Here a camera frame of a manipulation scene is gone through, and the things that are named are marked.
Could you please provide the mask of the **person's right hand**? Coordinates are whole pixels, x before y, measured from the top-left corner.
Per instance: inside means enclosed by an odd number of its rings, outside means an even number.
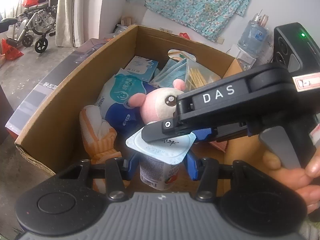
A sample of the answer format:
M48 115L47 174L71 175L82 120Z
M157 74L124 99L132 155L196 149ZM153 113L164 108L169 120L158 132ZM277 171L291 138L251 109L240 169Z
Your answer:
M311 184L313 179L319 177L319 148L305 169L288 170L282 167L280 159L269 151L264 153L263 163L269 176L296 191L305 200L308 213L319 208L319 185Z

